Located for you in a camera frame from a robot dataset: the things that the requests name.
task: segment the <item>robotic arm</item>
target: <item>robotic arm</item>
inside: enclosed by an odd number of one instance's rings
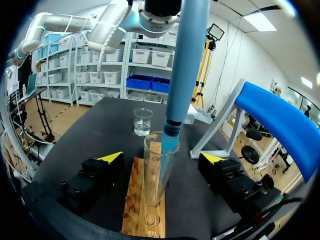
[[[40,46],[40,40],[45,30],[69,33],[91,30],[87,45],[91,50],[100,52],[115,25],[126,13],[128,4],[132,4],[132,7],[124,21],[111,36],[104,51],[105,53],[114,53],[126,32],[142,33],[150,38],[159,38],[180,18],[181,0],[132,2],[132,0],[128,2],[126,0],[113,0],[106,7],[98,22],[93,22],[86,17],[73,15],[51,14],[48,12],[37,14],[33,18],[25,38],[9,55],[6,66],[18,66],[21,64],[27,54]],[[164,11],[164,13],[159,13],[163,6],[166,6],[165,9],[168,10]]]

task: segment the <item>ceiling light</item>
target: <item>ceiling light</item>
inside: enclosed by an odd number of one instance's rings
[[[296,16],[297,10],[289,0],[277,0],[277,2],[290,17]]]
[[[309,81],[308,79],[305,79],[304,77],[301,77],[301,81],[304,85],[306,85],[308,88],[312,89],[312,82]]]
[[[277,31],[275,26],[261,12],[244,16],[244,19],[251,23],[258,31]]]
[[[316,84],[319,86],[320,84],[320,72],[318,73],[318,75],[316,76]]]

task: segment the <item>ceiling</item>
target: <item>ceiling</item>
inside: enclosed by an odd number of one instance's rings
[[[220,0],[211,1],[210,13],[238,27],[242,16],[262,11],[277,31],[257,31],[244,18],[239,29],[255,40],[274,59],[290,83],[320,99],[316,78],[320,72],[307,37],[295,19],[287,17],[275,0]],[[301,77],[310,80],[313,89],[302,84]]]

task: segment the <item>yellow tab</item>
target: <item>yellow tab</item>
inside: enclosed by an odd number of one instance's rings
[[[208,159],[208,161],[210,163],[212,163],[213,165],[216,163],[216,162],[219,162],[220,160],[225,160],[224,158],[221,158],[221,157],[217,157],[217,156],[213,156],[213,155],[210,155],[208,153],[204,153],[204,152],[201,152],[203,154],[203,156],[205,156],[206,159]]]
[[[103,161],[106,161],[108,162],[109,164],[115,160],[120,154],[124,154],[122,151],[119,151],[117,153],[114,153],[114,154],[111,154],[111,155],[108,155],[108,156],[103,156],[103,157],[100,157],[100,158],[97,158],[98,160],[103,160]]]

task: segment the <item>white robotic arm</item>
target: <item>white robotic arm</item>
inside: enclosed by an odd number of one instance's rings
[[[105,53],[113,53],[120,45],[126,32],[142,33],[150,38],[163,36],[177,22],[180,15],[157,16],[146,11],[145,1],[134,1],[132,8],[121,25],[117,28],[107,44]],[[9,65],[19,65],[23,58],[36,50],[41,42],[45,30],[52,32],[75,33],[82,30],[91,30],[88,36],[88,47],[100,52],[106,39],[114,30],[116,24],[128,9],[127,0],[113,0],[104,10],[98,22],[89,18],[60,15],[42,12],[37,14],[19,46],[9,55]]]

